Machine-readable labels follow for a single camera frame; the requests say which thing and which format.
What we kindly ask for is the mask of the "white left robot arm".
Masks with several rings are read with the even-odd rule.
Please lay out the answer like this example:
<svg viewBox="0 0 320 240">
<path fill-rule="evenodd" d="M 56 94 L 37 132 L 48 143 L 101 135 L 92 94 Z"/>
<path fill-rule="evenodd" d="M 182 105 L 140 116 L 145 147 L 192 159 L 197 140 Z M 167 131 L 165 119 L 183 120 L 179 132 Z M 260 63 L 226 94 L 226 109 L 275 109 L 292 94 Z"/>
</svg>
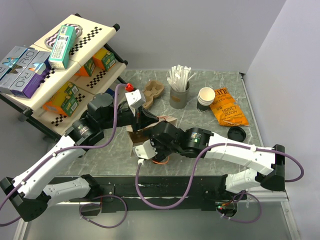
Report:
<svg viewBox="0 0 320 240">
<path fill-rule="evenodd" d="M 99 93 L 87 104 L 87 110 L 66 131 L 56 145 L 36 164 L 15 178 L 0 182 L 19 217 L 30 222 L 52 205 L 72 199 L 93 201 L 103 194 L 97 180 L 89 174 L 51 185 L 57 174 L 76 158 L 94 149 L 105 129 L 131 126 L 133 131 L 157 123 L 159 119 L 143 107 L 135 93 L 126 93 L 128 107 L 118 103 L 116 96 Z"/>
</svg>

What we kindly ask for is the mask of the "brown paper takeout bag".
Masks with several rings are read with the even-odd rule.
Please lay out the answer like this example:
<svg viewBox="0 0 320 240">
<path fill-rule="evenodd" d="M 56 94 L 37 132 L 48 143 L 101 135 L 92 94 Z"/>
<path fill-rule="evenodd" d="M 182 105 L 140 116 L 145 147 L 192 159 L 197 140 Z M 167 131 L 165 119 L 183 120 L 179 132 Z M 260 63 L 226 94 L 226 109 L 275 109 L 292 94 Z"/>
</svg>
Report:
<svg viewBox="0 0 320 240">
<path fill-rule="evenodd" d="M 160 122 L 169 122 L 169 123 L 173 124 L 175 127 L 177 127 L 176 119 L 174 117 L 169 117 L 168 119 L 167 118 L 166 119 L 161 118 L 161 120 L 159 120 L 158 123 L 160 123 Z M 127 133 L 129 134 L 129 139 L 130 139 L 130 142 L 132 143 L 132 150 L 131 150 L 131 156 L 132 157 L 136 157 L 135 154 L 133 153 L 133 147 L 134 146 L 141 145 L 145 141 L 150 141 L 151 142 L 151 140 L 150 140 L 151 131 L 152 131 L 153 127 L 155 125 L 157 125 L 158 123 L 153 123 L 153 124 L 143 128 L 141 130 L 138 130 L 138 131 L 133 131 L 132 127 L 130 127 L 130 126 L 127 127 Z M 156 162 L 155 160 L 153 160 L 153 158 L 150 159 L 150 160 L 155 162 L 155 163 L 157 163 L 157 164 L 162 164 L 163 161 L 166 159 L 165 158 L 161 162 Z"/>
</svg>

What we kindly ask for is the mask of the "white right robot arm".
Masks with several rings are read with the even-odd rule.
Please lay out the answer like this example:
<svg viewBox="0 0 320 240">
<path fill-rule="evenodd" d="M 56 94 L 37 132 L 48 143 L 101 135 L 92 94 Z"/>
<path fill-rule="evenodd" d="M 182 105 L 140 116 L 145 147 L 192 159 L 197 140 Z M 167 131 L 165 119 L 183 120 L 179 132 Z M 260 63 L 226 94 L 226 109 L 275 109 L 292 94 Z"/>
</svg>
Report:
<svg viewBox="0 0 320 240">
<path fill-rule="evenodd" d="M 187 158 L 223 160 L 246 167 L 244 171 L 226 175 L 218 187 L 223 199 L 254 187 L 285 190 L 285 161 L 281 153 L 275 152 L 276 147 L 258 148 L 199 127 L 182 130 L 167 121 L 152 127 L 148 136 L 155 147 L 157 162 L 177 153 Z"/>
</svg>

